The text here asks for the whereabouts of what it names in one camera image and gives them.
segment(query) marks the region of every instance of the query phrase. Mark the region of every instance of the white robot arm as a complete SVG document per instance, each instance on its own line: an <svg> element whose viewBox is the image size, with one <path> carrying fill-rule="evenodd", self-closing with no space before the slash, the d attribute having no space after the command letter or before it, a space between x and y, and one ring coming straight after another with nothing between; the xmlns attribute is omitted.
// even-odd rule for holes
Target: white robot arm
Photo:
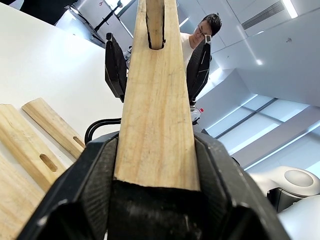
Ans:
<svg viewBox="0 0 320 240"><path fill-rule="evenodd" d="M317 176L288 166L250 175L278 212L292 240L320 239L320 179Z"/></svg>

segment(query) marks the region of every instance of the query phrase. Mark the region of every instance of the white table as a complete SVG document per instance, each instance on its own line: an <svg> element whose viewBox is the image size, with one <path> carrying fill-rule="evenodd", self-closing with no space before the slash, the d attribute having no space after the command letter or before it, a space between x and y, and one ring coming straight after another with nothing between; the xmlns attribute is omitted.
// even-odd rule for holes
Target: white table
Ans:
<svg viewBox="0 0 320 240"><path fill-rule="evenodd" d="M105 82L105 50L0 3L0 104L20 110L62 164L75 160L22 110L43 98L80 136L99 119L120 118L123 104ZM98 129L93 137L118 131ZM0 142L0 154L35 183Z"/></svg>

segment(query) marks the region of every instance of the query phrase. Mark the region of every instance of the light wood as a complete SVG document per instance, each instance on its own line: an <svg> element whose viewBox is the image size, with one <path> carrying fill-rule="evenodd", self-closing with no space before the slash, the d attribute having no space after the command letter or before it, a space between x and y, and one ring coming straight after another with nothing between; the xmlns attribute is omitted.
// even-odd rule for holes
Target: light wood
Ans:
<svg viewBox="0 0 320 240"><path fill-rule="evenodd" d="M66 170L10 104L0 104L0 141L45 192Z"/></svg>
<svg viewBox="0 0 320 240"><path fill-rule="evenodd" d="M145 0L145 5L149 48L162 49L164 45L165 0Z"/></svg>
<svg viewBox="0 0 320 240"><path fill-rule="evenodd" d="M29 220L44 192L29 183L0 155L0 239L11 240Z"/></svg>
<svg viewBox="0 0 320 240"><path fill-rule="evenodd" d="M26 103L22 109L72 156L79 158L84 141L42 98Z"/></svg>
<svg viewBox="0 0 320 240"><path fill-rule="evenodd" d="M141 186L199 190L176 0L164 5L166 42L152 50L146 1L139 1L114 176Z"/></svg>

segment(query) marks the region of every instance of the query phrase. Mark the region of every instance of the bottle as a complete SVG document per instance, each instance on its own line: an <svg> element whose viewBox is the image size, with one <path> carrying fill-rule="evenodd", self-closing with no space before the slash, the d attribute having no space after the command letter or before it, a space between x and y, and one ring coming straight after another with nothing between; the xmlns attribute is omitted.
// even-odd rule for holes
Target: bottle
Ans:
<svg viewBox="0 0 320 240"><path fill-rule="evenodd" d="M203 108L198 109L194 107L194 108L191 108L190 110L191 110L192 123L194 122L197 123L197 120L200 118L201 113L204 112L204 109Z"/></svg>
<svg viewBox="0 0 320 240"><path fill-rule="evenodd" d="M126 64L127 68L129 68L129 66L130 66L131 50L132 50L132 46L129 46L128 50L123 53L125 64Z"/></svg>

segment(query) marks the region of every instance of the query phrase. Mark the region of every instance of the white shirt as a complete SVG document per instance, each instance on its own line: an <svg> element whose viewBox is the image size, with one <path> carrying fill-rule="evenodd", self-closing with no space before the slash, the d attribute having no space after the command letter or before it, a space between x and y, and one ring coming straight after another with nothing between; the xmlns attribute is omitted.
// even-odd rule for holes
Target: white shirt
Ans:
<svg viewBox="0 0 320 240"><path fill-rule="evenodd" d="M187 70L189 60L190 60L191 55L194 51L190 46L189 36L190 36L190 34L188 34L188 33L180 32L182 53L183 53L183 62L184 62L184 69L185 70Z"/></svg>

